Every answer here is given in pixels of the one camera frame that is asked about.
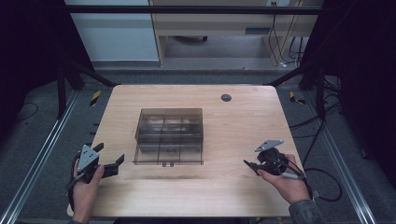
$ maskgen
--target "human hand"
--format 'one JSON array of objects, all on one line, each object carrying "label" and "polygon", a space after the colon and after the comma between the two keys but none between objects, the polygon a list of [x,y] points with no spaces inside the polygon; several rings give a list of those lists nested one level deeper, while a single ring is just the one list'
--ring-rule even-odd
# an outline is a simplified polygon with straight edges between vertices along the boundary
[{"label": "human hand", "polygon": [[[75,163],[74,177],[78,176],[78,160]],[[73,188],[74,215],[73,220],[81,223],[89,223],[99,189],[99,182],[105,172],[105,166],[99,166],[89,184],[80,179]]]},{"label": "human hand", "polygon": [[[296,159],[293,155],[285,154],[285,157],[294,164],[296,163]],[[294,174],[289,168],[285,172]],[[292,204],[302,200],[310,200],[308,189],[303,180],[287,178],[282,175],[270,175],[264,170],[258,170],[257,173],[262,179],[272,184],[288,203]]]}]

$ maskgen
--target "sleeve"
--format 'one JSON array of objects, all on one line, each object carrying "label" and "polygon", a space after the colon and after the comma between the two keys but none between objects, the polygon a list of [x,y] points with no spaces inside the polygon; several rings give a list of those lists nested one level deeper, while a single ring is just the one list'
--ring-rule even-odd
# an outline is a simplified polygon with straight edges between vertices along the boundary
[{"label": "sleeve", "polygon": [[323,218],[318,206],[314,201],[304,200],[293,203],[289,207],[289,212],[295,224],[323,224]]},{"label": "sleeve", "polygon": [[67,224],[82,224],[81,222],[76,222],[74,220],[70,220]]}]

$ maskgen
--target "plastic box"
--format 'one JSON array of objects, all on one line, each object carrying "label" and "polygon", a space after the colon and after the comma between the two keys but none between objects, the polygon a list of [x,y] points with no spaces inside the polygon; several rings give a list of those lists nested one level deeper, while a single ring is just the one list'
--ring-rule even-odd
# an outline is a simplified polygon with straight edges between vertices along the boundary
[{"label": "plastic box", "polygon": [[134,164],[203,164],[201,108],[144,108],[136,129]]}]

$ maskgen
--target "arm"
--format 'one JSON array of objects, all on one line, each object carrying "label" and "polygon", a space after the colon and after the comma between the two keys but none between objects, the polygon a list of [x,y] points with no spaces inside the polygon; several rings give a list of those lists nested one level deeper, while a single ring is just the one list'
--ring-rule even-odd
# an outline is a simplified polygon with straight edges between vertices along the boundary
[{"label": "arm", "polygon": [[[74,169],[74,177],[77,172],[78,161]],[[93,175],[89,184],[79,180],[73,188],[74,215],[69,223],[89,223],[92,213],[93,204],[99,189],[99,182],[102,179],[105,166],[101,165]]]},{"label": "arm", "polygon": [[[285,155],[289,161],[296,163],[293,155]],[[308,189],[303,180],[286,178],[282,175],[270,175],[264,170],[258,170],[258,174],[265,181],[272,184],[280,195],[290,203],[289,212],[293,223],[319,224],[325,220],[318,206],[309,198]]]}]

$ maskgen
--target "white wall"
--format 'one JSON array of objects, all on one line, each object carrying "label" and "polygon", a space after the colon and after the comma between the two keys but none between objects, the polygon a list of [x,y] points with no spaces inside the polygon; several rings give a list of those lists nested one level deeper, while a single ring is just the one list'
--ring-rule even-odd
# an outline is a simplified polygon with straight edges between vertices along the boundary
[{"label": "white wall", "polygon": [[[147,6],[148,0],[65,0],[67,5]],[[156,61],[158,53],[149,14],[73,13],[93,62]]]}]

